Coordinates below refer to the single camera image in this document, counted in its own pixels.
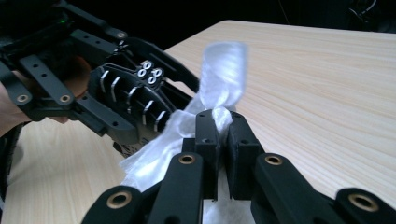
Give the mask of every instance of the crumpled plastic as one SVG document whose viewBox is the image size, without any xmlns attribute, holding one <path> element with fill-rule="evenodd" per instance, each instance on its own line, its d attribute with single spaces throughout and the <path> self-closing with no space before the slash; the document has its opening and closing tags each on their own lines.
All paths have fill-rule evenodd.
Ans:
<svg viewBox="0 0 396 224">
<path fill-rule="evenodd" d="M 236 41 L 215 42 L 204 51 L 200 89 L 184 110 L 175 111 L 163 132 L 120 163 L 122 185 L 144 191 L 163 180 L 170 160 L 181 152 L 183 138 L 195 137 L 196 114 L 212 109 L 221 142 L 232 123 L 230 110 L 245 92 L 248 48 Z M 252 223 L 249 202 L 230 200 L 224 169 L 218 200 L 204 201 L 203 223 Z"/>
</svg>

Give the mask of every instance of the mechanical arm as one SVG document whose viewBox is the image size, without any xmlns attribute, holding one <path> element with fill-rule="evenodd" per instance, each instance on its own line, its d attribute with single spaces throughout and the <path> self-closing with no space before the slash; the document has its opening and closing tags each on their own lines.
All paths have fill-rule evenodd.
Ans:
<svg viewBox="0 0 396 224">
<path fill-rule="evenodd" d="M 198 91 L 197 77 L 161 49 L 65 1 L 0 1 L 0 27 L 0 81 L 13 103 L 32 121 L 80 120 L 93 132 L 109 135 L 125 157 L 155 138 L 170 115 L 190 101 L 166 79 Z M 92 67 L 81 98 L 63 84 L 67 62 L 75 56 Z M 15 70 L 34 79 L 45 94 L 32 93 Z M 341 189 L 335 199 L 315 191 L 285 157 L 264 152 L 243 115 L 232 115 L 226 146 L 219 142 L 211 111 L 201 112 L 195 138 L 184 139 L 163 181 L 144 192 L 126 186 L 105 191 L 82 222 L 201 223 L 203 200 L 218 197 L 223 162 L 230 198 L 251 201 L 256 223 L 396 220 L 393 208 L 363 189 Z M 0 138 L 3 199 L 23 125 Z"/>
</svg>

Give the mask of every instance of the dark background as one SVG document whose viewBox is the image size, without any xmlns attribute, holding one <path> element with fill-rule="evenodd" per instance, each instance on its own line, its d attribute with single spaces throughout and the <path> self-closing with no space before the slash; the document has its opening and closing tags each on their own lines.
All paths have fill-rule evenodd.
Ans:
<svg viewBox="0 0 396 224">
<path fill-rule="evenodd" d="M 69 0 L 68 2 L 107 21 L 113 27 L 126 31 L 129 35 L 144 38 L 162 49 L 167 49 L 223 20 L 378 31 L 379 22 L 376 22 L 374 27 L 364 27 L 364 24 L 355 20 L 348 10 L 357 3 L 366 2 L 366 6 L 370 6 L 373 1 Z M 375 8 L 371 10 L 372 17 L 378 21 L 388 21 L 388 18 L 395 16 L 395 10 L 395 0 L 377 0 Z"/>
</svg>

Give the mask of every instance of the human hand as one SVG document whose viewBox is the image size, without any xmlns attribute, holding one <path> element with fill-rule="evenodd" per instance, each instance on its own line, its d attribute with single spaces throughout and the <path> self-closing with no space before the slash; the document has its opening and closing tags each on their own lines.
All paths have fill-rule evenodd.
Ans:
<svg viewBox="0 0 396 224">
<path fill-rule="evenodd" d="M 68 70 L 67 74 L 69 75 L 67 80 L 64 81 L 64 85 L 78 98 L 87 90 L 91 68 L 84 59 L 74 57 L 69 63 Z M 42 90 L 34 80 L 24 77 L 18 71 L 14 71 L 14 74 L 33 94 L 41 94 Z M 68 118 L 66 117 L 57 117 L 52 119 L 61 123 L 68 121 Z M 3 136 L 18 124 L 27 121 L 30 121 L 29 117 L 27 117 L 16 105 L 12 103 L 9 99 L 6 88 L 0 82 L 0 136 Z"/>
</svg>

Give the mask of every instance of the wooden table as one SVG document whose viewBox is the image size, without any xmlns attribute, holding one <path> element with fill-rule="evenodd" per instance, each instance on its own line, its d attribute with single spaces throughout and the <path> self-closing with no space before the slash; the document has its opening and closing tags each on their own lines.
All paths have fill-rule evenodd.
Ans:
<svg viewBox="0 0 396 224">
<path fill-rule="evenodd" d="M 205 47 L 248 45 L 237 105 L 268 152 L 313 187 L 366 189 L 396 207 L 396 35 L 223 21 L 167 52 L 200 74 Z M 23 129 L 3 223 L 79 223 L 124 178 L 108 137 L 76 121 Z"/>
</svg>

